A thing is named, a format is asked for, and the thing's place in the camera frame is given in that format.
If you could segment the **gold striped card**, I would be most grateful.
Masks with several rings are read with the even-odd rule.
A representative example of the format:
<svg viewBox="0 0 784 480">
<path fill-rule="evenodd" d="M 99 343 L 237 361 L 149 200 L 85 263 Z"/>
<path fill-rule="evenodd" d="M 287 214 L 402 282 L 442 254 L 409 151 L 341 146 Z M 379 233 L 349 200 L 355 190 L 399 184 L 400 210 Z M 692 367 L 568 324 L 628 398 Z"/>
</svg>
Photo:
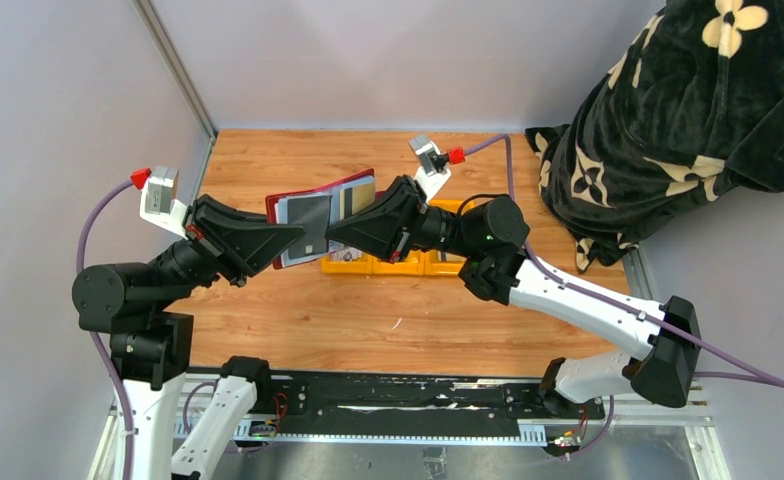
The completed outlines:
<svg viewBox="0 0 784 480">
<path fill-rule="evenodd" d="M 339 192 L 337 218 L 347 219 L 366 208 L 374 202 L 375 194 L 376 186 L 373 180 L 343 186 Z"/>
</svg>

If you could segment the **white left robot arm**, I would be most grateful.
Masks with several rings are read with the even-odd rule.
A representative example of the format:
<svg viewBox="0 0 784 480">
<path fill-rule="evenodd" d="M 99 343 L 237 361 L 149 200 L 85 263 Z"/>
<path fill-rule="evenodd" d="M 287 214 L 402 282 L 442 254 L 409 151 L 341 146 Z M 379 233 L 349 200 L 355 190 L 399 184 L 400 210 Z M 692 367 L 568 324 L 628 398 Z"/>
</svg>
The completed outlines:
<svg viewBox="0 0 784 480">
<path fill-rule="evenodd" d="M 153 260 L 92 265 L 72 285 L 82 330 L 107 337 L 104 354 L 124 426 L 121 479 L 208 479 L 248 412 L 274 400 L 266 360 L 230 358 L 212 399 L 184 443 L 173 443 L 179 397 L 190 366 L 194 319 L 172 305 L 218 280 L 241 287 L 304 234 L 262 214 L 202 196 L 172 226 L 179 239 Z"/>
</svg>

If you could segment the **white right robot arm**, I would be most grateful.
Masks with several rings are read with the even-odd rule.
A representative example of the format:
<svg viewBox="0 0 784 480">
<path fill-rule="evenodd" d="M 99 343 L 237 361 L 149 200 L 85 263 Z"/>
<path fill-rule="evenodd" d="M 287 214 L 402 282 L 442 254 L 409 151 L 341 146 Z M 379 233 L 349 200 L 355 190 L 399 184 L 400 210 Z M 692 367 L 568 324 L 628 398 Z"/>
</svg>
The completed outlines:
<svg viewBox="0 0 784 480">
<path fill-rule="evenodd" d="M 530 228 L 511 196 L 480 198 L 451 212 L 429 204 L 415 179 L 398 176 L 380 198 L 328 226 L 326 237 L 387 263 L 413 250 L 462 257 L 458 276 L 478 299 L 548 314 L 614 345 L 610 353 L 550 362 L 538 393 L 552 417 L 625 393 L 684 407 L 701 351 L 693 304 L 634 298 L 562 272 L 525 247 Z"/>
</svg>

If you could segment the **black VIP credit card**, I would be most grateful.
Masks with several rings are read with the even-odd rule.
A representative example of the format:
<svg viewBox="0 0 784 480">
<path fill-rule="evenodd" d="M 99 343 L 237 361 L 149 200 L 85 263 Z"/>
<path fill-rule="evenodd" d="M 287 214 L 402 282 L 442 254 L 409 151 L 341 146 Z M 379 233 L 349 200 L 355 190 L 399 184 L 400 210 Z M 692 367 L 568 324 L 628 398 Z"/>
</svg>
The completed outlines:
<svg viewBox="0 0 784 480">
<path fill-rule="evenodd" d="M 304 234 L 287 250 L 287 264 L 311 261 L 328 251 L 326 229 L 331 218 L 330 194 L 291 197 L 286 200 L 287 223 L 304 229 Z"/>
</svg>

